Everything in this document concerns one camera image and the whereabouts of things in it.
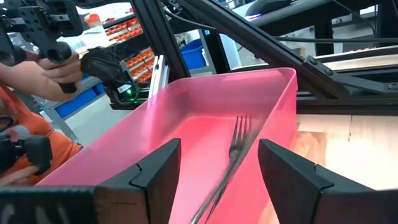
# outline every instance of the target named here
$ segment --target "orange shirt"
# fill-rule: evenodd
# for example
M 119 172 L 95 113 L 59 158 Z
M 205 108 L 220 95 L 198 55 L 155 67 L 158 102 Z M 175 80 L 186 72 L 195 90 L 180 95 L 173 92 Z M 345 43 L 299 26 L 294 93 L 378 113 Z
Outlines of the orange shirt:
M 65 135 L 53 130 L 43 117 L 37 115 L 28 109 L 28 107 L 10 90 L 8 87 L 0 83 L 0 114 L 11 116 L 14 119 L 14 125 L 5 130 L 11 135 L 11 139 L 25 139 L 30 135 L 48 136 L 51 143 L 53 159 L 51 168 L 40 176 L 32 176 L 29 178 L 31 184 L 36 184 L 45 176 L 74 156 L 81 148 L 78 144 L 69 140 Z M 10 174 L 19 169 L 30 166 L 26 155 L 18 159 L 18 161 L 7 170 L 6 174 Z

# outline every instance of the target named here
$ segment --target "fork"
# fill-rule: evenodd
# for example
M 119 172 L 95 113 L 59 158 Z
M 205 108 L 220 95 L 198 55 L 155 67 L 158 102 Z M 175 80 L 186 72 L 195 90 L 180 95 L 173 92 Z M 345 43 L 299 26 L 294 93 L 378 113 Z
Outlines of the fork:
M 249 124 L 248 124 L 248 116 L 247 115 L 244 116 L 243 130 L 242 130 L 242 124 L 243 124 L 243 116 L 240 116 L 240 121 L 239 121 L 239 116 L 237 116 L 236 121 L 235 121 L 235 128 L 234 128 L 234 132 L 232 135 L 231 144 L 229 145 L 229 150 L 228 150 L 228 155 L 229 155 L 228 170 L 238 160 L 241 152 L 243 151 L 244 143 L 245 143 L 246 139 L 248 138 L 248 133 L 250 133 L 250 130 L 251 130 L 251 116 L 249 116 Z M 228 182 L 221 189 L 220 193 L 216 196 L 214 203 L 211 206 L 211 209 L 209 211 L 209 214 L 207 215 L 205 223 L 207 223 L 211 214 L 213 214 L 215 208 L 217 207 L 218 202 L 220 202 L 220 200 L 225 192 L 227 184 L 228 184 Z

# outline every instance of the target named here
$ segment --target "pink plastic bin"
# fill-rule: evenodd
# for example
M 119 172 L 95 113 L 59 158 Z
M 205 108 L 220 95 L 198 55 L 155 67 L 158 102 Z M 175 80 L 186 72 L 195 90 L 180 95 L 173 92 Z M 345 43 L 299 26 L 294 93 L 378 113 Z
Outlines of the pink plastic bin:
M 278 68 L 177 80 L 86 146 L 38 185 L 96 185 L 171 138 L 182 140 L 170 223 L 189 223 L 228 165 L 237 116 L 267 118 L 209 223 L 257 223 L 269 201 L 258 139 L 290 147 L 296 132 L 295 70 Z

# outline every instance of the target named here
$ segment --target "table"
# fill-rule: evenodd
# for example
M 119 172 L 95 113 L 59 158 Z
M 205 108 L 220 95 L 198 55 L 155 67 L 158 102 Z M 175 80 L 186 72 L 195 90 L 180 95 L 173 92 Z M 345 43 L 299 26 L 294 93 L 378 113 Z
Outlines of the table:
M 332 69 L 397 64 L 398 55 L 328 63 Z M 297 116 L 291 150 L 340 175 L 376 190 L 398 188 L 398 116 Z M 258 224 L 277 224 L 271 203 Z

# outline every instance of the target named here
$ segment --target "person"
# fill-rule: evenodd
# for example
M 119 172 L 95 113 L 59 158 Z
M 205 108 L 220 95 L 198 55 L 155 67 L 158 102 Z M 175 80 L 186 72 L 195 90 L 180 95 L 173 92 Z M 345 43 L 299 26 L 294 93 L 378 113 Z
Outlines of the person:
M 42 59 L 33 52 L 27 52 L 27 61 L 14 67 L 0 63 L 0 115 L 10 116 L 14 120 L 13 125 L 4 132 L 11 136 L 12 141 L 30 135 L 48 136 L 53 154 L 51 168 L 40 176 L 33 175 L 38 168 L 31 166 L 26 156 L 20 157 L 9 170 L 1 174 L 0 186 L 34 185 L 81 149 L 80 145 L 65 135 L 54 131 L 43 117 L 31 112 L 11 89 L 50 101 L 68 101 L 79 94 L 81 78 L 80 60 L 76 52 L 61 65 Z M 77 91 L 64 93 L 59 83 L 75 83 Z

